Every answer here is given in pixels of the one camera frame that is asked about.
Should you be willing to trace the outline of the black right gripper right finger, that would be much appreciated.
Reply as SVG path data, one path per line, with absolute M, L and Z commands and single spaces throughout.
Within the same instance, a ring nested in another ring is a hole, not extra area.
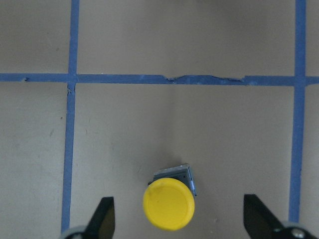
M 255 194 L 244 195 L 243 223 L 251 239 L 293 239 L 284 225 Z

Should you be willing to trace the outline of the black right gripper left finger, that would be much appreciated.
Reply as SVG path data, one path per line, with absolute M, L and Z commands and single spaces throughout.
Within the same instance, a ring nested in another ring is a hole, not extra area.
M 84 231 L 85 239 L 112 239 L 115 231 L 114 197 L 103 197 Z

